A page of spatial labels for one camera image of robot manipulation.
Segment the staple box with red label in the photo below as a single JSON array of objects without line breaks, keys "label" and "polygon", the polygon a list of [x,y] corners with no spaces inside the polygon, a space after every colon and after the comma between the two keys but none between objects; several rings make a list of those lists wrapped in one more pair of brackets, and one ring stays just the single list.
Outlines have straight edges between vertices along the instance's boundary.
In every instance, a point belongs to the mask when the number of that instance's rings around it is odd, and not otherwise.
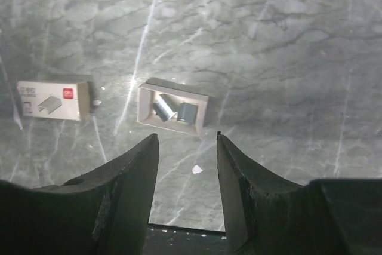
[{"label": "staple box with red label", "polygon": [[80,121],[90,114],[87,82],[19,81],[23,116]]}]

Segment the small white staple box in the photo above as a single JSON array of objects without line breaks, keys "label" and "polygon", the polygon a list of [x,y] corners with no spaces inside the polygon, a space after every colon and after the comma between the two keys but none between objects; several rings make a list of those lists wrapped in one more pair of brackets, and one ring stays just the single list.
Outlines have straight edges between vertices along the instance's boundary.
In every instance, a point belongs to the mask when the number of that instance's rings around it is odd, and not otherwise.
[{"label": "small white staple box", "polygon": [[138,88],[137,122],[198,136],[209,99],[193,87],[151,77]]}]

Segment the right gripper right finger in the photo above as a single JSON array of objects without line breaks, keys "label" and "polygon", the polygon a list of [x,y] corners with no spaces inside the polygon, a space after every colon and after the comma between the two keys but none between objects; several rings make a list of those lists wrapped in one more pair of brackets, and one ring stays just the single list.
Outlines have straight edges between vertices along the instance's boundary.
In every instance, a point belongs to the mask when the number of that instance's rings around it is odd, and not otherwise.
[{"label": "right gripper right finger", "polygon": [[217,135],[224,227],[232,254],[380,254],[381,180],[289,181]]}]

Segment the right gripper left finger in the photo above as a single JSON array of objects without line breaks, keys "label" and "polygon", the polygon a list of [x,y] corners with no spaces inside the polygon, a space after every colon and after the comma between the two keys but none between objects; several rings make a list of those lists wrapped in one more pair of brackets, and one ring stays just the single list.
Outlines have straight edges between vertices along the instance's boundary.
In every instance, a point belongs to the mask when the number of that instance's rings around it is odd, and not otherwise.
[{"label": "right gripper left finger", "polygon": [[141,254],[159,164],[151,134],[63,185],[1,182],[2,254]]}]

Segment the small staple strip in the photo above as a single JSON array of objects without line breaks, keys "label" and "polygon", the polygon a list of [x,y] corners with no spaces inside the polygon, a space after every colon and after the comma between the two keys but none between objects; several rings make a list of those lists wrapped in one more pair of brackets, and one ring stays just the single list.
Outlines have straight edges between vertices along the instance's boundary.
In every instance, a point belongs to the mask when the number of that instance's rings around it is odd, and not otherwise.
[{"label": "small staple strip", "polygon": [[169,121],[178,112],[178,106],[167,94],[160,94],[152,103],[152,108],[163,122]]}]

